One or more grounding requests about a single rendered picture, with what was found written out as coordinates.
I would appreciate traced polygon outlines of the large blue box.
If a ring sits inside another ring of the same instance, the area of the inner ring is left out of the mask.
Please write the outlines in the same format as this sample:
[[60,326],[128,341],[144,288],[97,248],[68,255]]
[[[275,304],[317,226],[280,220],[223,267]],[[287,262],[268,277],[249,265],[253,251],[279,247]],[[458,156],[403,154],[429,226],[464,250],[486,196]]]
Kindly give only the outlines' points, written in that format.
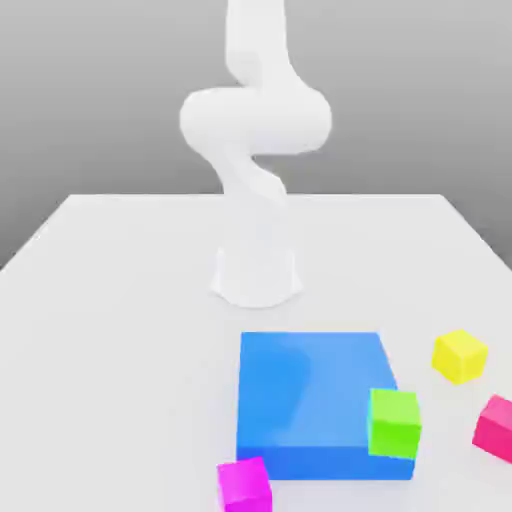
[[376,333],[244,332],[236,457],[272,480],[409,480],[413,460],[368,451],[370,391],[396,387]]

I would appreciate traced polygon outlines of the small yellow cube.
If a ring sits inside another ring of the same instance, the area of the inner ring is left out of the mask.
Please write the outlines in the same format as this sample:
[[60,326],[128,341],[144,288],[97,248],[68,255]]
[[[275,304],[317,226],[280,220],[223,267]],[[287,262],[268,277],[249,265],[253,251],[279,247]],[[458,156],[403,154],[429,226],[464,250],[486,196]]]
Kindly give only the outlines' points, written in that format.
[[436,338],[432,367],[451,383],[459,385],[482,376],[488,346],[465,330],[456,330]]

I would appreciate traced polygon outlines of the small pink cube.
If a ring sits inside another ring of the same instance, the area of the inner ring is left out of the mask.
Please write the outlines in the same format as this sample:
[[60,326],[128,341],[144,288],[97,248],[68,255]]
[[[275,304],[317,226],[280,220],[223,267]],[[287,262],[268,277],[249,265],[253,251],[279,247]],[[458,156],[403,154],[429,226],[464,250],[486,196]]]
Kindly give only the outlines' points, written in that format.
[[491,396],[478,417],[472,444],[512,464],[512,401]]

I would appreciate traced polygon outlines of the small magenta cube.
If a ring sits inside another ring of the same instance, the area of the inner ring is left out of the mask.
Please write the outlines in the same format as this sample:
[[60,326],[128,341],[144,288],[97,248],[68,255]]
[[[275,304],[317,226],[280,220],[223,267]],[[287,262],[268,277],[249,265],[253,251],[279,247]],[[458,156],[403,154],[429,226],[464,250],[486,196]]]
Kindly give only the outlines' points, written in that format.
[[222,512],[273,512],[272,490],[261,457],[217,466]]

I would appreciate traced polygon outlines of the small green cube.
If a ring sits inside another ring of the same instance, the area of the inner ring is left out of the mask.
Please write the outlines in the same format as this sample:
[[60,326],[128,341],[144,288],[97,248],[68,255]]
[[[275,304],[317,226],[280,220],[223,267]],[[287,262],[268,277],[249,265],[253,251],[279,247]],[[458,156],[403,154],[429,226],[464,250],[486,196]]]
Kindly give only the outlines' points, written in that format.
[[416,393],[372,388],[367,432],[370,455],[415,460],[422,432]]

